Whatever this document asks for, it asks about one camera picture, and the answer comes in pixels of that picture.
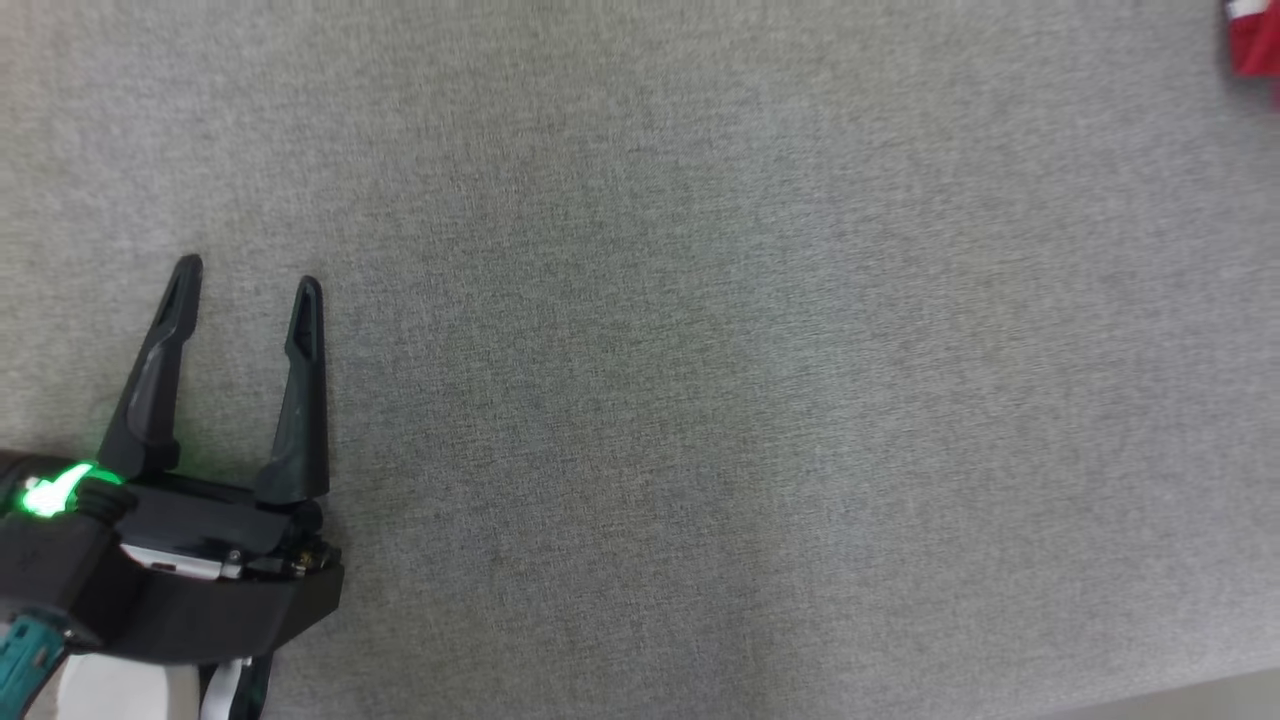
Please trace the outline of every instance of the gray tablecloth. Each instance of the gray tablecloth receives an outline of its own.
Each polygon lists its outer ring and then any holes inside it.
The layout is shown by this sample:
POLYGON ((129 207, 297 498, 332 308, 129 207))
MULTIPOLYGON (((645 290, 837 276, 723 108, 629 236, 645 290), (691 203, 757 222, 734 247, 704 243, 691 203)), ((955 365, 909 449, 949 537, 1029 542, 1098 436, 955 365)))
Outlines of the gray tablecloth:
POLYGON ((0 439, 325 283, 271 717, 1014 715, 1280 665, 1280 115, 1172 3, 4 4, 0 439))

